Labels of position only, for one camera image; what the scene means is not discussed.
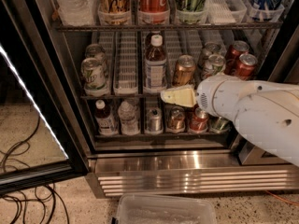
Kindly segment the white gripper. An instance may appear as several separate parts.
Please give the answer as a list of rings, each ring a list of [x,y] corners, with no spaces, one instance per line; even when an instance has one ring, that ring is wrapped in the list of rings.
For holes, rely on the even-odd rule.
[[[203,80],[195,98],[193,85],[184,85],[161,91],[161,99],[168,104],[201,109],[214,117],[233,120],[236,104],[247,95],[257,92],[255,81],[246,81],[238,77],[216,75]]]

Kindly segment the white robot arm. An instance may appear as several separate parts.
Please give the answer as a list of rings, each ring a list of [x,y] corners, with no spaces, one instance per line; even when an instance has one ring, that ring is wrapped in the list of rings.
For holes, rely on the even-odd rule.
[[[198,105],[213,117],[230,120],[247,141],[299,166],[298,85],[217,74],[197,87],[171,88],[160,96],[167,104]]]

